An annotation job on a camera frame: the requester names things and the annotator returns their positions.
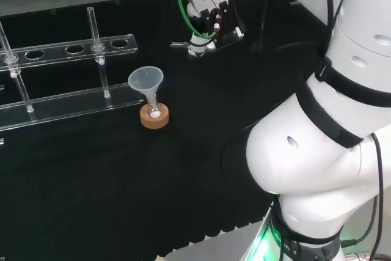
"black table surface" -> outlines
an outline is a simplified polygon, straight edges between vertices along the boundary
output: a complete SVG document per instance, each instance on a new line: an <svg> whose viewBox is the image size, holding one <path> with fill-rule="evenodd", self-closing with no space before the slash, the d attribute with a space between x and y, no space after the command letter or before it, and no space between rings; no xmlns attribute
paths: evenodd
<svg viewBox="0 0 391 261"><path fill-rule="evenodd" d="M112 57L109 83L161 68L157 96L170 122L145 129L138 105L0 133L0 257L149 261L261 220L272 198L249 175L241 129L291 95L317 61L311 47L272 49L326 38L325 25L291 1L272 0L261 56L250 47L263 0L236 0L244 40L196 60L169 49L190 36L175 0L93 4L101 36L132 33L139 45L137 56ZM14 48L88 39L87 6L1 21ZM23 72L32 98L97 87L97 77L86 61Z"/></svg>

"robotic arm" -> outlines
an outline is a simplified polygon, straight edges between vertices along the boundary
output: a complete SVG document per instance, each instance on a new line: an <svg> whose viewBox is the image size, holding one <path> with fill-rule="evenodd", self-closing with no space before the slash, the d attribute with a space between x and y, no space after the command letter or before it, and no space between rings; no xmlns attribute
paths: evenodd
<svg viewBox="0 0 391 261"><path fill-rule="evenodd" d="M202 56L206 50L214 51L229 43L240 40L243 34L238 27L235 11L228 5L228 0L189 0L185 8L193 28L201 34L215 32L210 39L193 33L189 42L185 42L190 55ZM173 43L182 47L184 43Z"/></svg>
<svg viewBox="0 0 391 261"><path fill-rule="evenodd" d="M313 241L302 241L304 250L325 255L326 248L335 252L334 261L345 258L330 238L337 239L346 220L379 193L373 132L381 146L384 188L391 186L390 1L343 0L324 67L261 120L247 143L255 181L280 194L282 221ZM189 0L187 13L197 29L208 32L220 13L224 21L227 5L228 0ZM223 35L234 31L236 39L243 36L239 28ZM201 56L219 42L190 45L189 53ZM193 34L191 43L202 45L205 39ZM276 240L271 228L268 234ZM281 244L272 243L273 256L280 256ZM330 260L326 257L317 260Z"/></svg>

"glass test tube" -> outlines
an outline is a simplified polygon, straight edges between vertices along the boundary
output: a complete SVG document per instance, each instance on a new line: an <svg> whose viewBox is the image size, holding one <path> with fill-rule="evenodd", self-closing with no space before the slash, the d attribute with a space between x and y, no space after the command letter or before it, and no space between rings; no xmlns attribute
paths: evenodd
<svg viewBox="0 0 391 261"><path fill-rule="evenodd" d="M11 69L11 78L13 78L18 87L19 93L23 99L24 105L26 106L27 112L30 114L31 119L35 120L35 115L33 115L34 108L32 107L29 94L27 93L26 86L24 85L21 70L18 68L18 56L12 53L11 47L8 43L7 36L5 35L2 24L0 23L0 43L4 50L4 62L8 64Z"/></svg>
<svg viewBox="0 0 391 261"><path fill-rule="evenodd" d="M87 8L88 19L90 23L91 36L93 38L92 50L99 52L104 50L104 45L100 42L97 19L95 18L95 11L93 7ZM104 56L98 56L95 58L95 61L98 64L100 81L103 88L103 93L105 98L110 98L109 83L108 77L106 74L105 58Z"/></svg>

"green cable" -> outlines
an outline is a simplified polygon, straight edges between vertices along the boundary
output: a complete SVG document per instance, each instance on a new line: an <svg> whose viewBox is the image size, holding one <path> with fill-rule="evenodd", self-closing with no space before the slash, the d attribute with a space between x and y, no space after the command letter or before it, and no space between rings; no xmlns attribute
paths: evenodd
<svg viewBox="0 0 391 261"><path fill-rule="evenodd" d="M189 26L189 28L194 32L194 34L198 37L201 37L201 38L204 38L204 39L212 39L215 35L216 35L216 32L213 32L211 35L203 35L201 33L199 33L195 27L193 27L193 25L190 23L189 19L188 19L188 16L185 12L185 9L183 8L183 4L182 4L182 0L178 0L178 5L179 5L179 8L181 10L181 13L182 13L182 16L183 16L183 19L185 20L186 24Z"/></svg>

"acrylic test tube rack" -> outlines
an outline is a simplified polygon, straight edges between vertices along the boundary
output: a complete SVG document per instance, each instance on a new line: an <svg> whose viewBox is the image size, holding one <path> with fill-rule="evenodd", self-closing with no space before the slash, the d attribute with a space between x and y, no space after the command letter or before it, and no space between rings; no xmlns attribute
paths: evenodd
<svg viewBox="0 0 391 261"><path fill-rule="evenodd" d="M142 95L128 83L109 86L106 56L132 54L138 47L133 35L99 38L95 13L87 8L92 39L11 50L0 23L0 72L8 71L15 80L22 101L0 105L0 131L11 130L66 117L80 116L142 102ZM62 62L95 59L101 87L50 97L30 99L22 79L24 68L48 66ZM1 95L4 86L0 86Z"/></svg>

